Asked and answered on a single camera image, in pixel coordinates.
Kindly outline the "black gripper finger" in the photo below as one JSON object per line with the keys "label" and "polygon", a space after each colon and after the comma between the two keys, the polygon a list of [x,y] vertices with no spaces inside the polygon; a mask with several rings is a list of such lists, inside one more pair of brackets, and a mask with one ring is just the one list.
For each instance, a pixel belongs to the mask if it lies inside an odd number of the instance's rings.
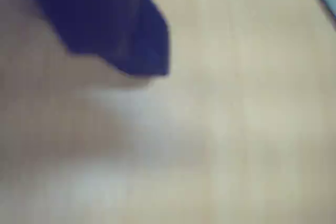
{"label": "black gripper finger", "polygon": [[166,76],[169,26],[153,0],[35,0],[66,47],[131,76]]}

